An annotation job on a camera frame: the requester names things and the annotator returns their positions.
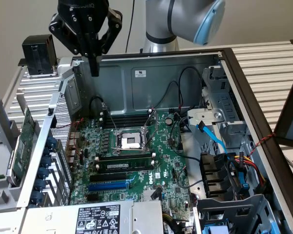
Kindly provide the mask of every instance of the motherboard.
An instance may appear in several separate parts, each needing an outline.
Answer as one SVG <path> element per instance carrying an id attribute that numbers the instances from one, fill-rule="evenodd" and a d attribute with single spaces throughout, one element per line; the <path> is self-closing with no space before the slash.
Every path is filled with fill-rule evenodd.
<path id="1" fill-rule="evenodd" d="M 180 141 L 177 128 L 170 139 L 172 123 L 168 112 L 157 112 L 146 128 L 105 128 L 99 119 L 83 120 L 72 143 L 82 156 L 71 160 L 70 204 L 160 200 L 164 212 L 188 220 L 190 193 L 176 183 L 186 164 L 170 147 L 170 140 Z M 184 173 L 179 183 L 188 185 Z"/>

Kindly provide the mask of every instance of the warning label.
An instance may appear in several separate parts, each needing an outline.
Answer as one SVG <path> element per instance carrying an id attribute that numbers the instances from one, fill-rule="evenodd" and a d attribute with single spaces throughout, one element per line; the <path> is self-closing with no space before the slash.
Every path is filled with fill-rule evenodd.
<path id="1" fill-rule="evenodd" d="M 118 234 L 120 205 L 79 208 L 75 234 Z"/>

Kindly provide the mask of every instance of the black electrical box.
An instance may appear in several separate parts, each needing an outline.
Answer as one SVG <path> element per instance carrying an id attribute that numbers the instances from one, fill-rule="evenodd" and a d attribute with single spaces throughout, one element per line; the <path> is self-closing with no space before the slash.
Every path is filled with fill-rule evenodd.
<path id="1" fill-rule="evenodd" d="M 22 46 L 31 76 L 53 73 L 57 56 L 51 34 L 29 36 Z"/>

